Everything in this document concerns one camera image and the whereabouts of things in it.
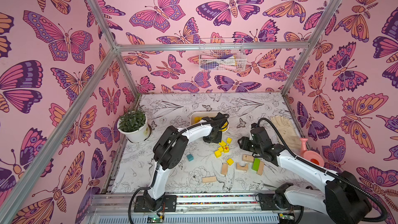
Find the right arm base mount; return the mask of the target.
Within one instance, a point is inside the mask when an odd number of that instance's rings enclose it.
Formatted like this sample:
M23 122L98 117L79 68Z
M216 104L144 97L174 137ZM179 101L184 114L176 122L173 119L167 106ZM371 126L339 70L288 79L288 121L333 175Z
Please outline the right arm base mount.
M280 194L256 194L256 201L260 204L262 211L295 211L300 210L298 205L290 204L285 197Z

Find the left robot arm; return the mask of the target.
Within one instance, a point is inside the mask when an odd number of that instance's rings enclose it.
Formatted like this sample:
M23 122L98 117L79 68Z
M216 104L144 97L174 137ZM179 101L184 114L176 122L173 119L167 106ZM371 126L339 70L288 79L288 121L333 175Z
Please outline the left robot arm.
M228 123L230 115L218 112L214 117L204 117L198 123L185 128L176 128L170 125L163 132L153 148L156 166L147 187L138 188L130 199L127 216L129 223L134 223L132 207L135 198L143 191L145 207L150 211L158 211L163 207L165 186L169 179L171 169L177 166L189 143L203 139L206 143L220 143L222 130Z

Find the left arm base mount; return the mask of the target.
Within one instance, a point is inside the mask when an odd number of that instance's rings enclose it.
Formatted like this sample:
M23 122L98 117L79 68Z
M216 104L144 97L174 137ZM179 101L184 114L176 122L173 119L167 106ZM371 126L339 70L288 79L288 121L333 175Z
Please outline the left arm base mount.
M154 200L149 196L138 196L134 206L135 213L149 213L149 212L175 212L177 207L176 195L164 195L161 198Z

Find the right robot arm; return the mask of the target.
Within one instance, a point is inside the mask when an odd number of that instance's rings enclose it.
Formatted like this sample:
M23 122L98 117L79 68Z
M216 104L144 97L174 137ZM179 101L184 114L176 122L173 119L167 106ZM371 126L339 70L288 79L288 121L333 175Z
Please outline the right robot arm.
M299 156L271 120L260 118L251 125L250 136L237 142L254 158L291 171L316 187L311 190L288 183L280 186L275 191L278 208L286 204L310 208L328 215L336 224L379 223L387 219L387 209L360 187L353 174L338 173Z

